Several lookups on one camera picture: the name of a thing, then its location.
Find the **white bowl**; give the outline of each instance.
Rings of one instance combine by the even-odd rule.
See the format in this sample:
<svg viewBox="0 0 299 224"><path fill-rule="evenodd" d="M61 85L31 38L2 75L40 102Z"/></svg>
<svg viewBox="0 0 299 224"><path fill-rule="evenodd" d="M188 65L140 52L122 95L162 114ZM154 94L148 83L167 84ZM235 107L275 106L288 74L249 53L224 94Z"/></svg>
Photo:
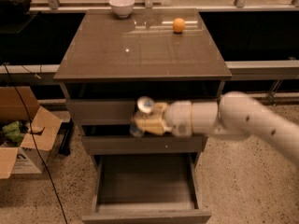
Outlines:
<svg viewBox="0 0 299 224"><path fill-rule="evenodd" d="M120 18L128 17L133 11L135 0L110 0L112 11Z"/></svg>

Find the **black cable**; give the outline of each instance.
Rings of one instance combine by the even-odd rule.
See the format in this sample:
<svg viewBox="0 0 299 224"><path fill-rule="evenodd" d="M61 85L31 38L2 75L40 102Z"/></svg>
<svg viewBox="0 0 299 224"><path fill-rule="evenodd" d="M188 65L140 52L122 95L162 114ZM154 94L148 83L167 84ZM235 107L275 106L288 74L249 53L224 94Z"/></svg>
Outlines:
<svg viewBox="0 0 299 224"><path fill-rule="evenodd" d="M14 89L15 89L16 92L18 93L18 95L19 95L19 97L20 97L20 99L21 99L21 102L22 102L22 104L23 104L23 106L24 106L24 108L25 108L25 110L26 110L26 113L27 113L27 116L28 116L28 120L29 120L29 127L30 127L30 131L31 131L30 133L31 133L32 138L33 138L33 140L34 140L34 143L35 143L35 146L36 146L36 151L37 151L37 153L38 153L39 158L42 160L43 164L45 165L45 168L46 168L47 173L48 173L48 176L49 176L49 178L50 178L50 182L51 182L51 184L52 184L52 186L53 186L53 189L54 189L56 198L57 198L58 203L59 203L59 205L60 205L60 207L61 207L61 210L62 210L62 213L63 213L63 216L64 216L64 221L65 221L65 223L67 224L67 220L66 220L66 216L65 216L64 208L63 208L63 205L62 205L62 203L61 203L61 201L60 201L60 198L59 198L59 196L58 196L58 192L57 192L56 187L55 187L55 185L54 185L53 179L52 179L52 177L51 177L51 175L50 175L50 170L49 170L47 164L45 163L45 161L43 160L43 158L41 157L41 154L40 154L40 152L39 152L39 150L38 150L38 147L37 147L37 144L36 144L36 139L35 139L35 136L33 135L33 132L32 132L32 130L33 130L33 129L32 129L32 121L31 121L31 118L30 118L30 115L29 115L29 111L28 111L28 109L27 109L27 106L26 106L25 102L23 101L23 99L22 99L22 97L21 97L21 94L19 93L18 88L16 87L16 85L15 85L15 83L14 83L14 81L13 81L13 79L12 79L10 73L8 72L8 70L7 70L7 75L8 75L8 77L9 77L9 79L10 79L10 81L11 81L11 83L12 83Z"/></svg>

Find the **cabinet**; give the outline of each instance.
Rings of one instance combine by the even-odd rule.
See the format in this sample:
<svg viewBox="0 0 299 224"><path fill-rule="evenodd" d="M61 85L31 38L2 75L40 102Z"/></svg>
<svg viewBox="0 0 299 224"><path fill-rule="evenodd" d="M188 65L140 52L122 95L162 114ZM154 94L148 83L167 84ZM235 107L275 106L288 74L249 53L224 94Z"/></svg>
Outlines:
<svg viewBox="0 0 299 224"><path fill-rule="evenodd" d="M174 34L172 20L186 21ZM136 100L217 99L231 76L195 9L88 11L54 79L98 170L85 223L206 223L194 167L207 137L130 135Z"/></svg>

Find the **orange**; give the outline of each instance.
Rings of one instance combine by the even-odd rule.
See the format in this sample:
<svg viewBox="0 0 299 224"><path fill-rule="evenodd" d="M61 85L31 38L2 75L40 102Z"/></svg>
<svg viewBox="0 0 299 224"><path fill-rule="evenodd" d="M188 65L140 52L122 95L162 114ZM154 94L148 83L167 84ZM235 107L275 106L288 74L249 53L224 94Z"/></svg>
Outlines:
<svg viewBox="0 0 299 224"><path fill-rule="evenodd" d="M185 29L185 20L182 18L174 19L173 21L173 29L175 33L180 34Z"/></svg>

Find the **blurry robot arm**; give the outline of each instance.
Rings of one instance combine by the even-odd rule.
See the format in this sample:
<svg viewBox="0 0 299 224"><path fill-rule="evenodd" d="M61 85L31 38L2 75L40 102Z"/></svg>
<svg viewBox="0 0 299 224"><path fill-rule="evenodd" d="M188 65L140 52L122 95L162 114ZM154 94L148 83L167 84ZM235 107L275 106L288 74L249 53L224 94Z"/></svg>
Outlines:
<svg viewBox="0 0 299 224"><path fill-rule="evenodd" d="M220 103L154 103L142 97L134 122L143 132L174 136L203 134L245 139L255 134L299 166L299 127L242 92L229 92Z"/></svg>

